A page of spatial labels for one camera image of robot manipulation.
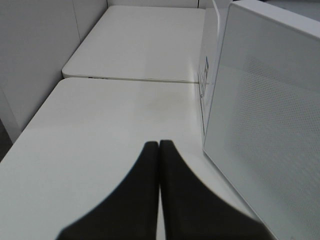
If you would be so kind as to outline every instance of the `white table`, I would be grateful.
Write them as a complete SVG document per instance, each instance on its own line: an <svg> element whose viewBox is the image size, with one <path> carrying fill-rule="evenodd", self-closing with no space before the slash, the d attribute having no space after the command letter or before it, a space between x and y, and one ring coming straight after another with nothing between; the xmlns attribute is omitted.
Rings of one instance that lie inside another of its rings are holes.
<svg viewBox="0 0 320 240"><path fill-rule="evenodd" d="M111 6L63 76L196 82L205 10Z"/></svg>
<svg viewBox="0 0 320 240"><path fill-rule="evenodd" d="M162 139L212 191L254 217L204 156L201 128L197 84L61 81L0 163L1 239L55 239L108 196L145 142Z"/></svg>

